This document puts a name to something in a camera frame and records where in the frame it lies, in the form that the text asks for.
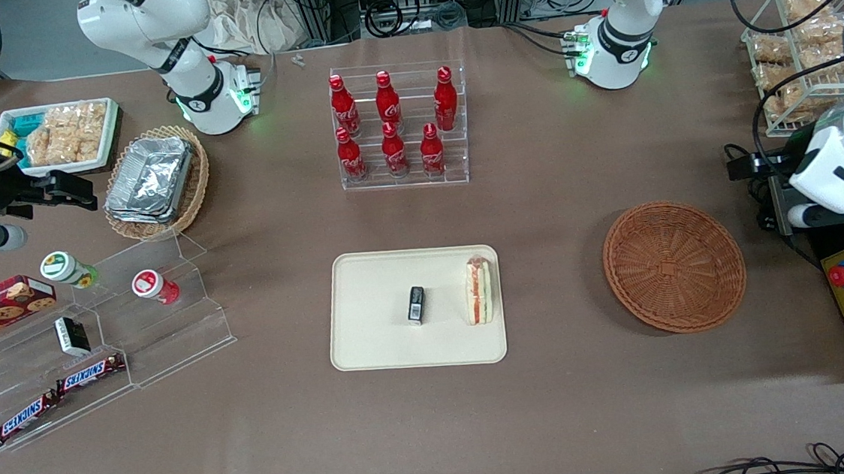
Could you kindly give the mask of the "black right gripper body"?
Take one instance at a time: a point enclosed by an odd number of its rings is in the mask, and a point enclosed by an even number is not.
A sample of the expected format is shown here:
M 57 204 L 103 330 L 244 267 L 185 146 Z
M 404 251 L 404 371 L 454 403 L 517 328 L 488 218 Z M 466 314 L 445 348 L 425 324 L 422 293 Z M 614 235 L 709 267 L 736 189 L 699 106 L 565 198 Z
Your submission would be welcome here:
M 26 176 L 16 164 L 0 162 L 0 215 L 14 215 L 31 219 L 34 206 L 47 206 L 49 199 L 32 177 Z

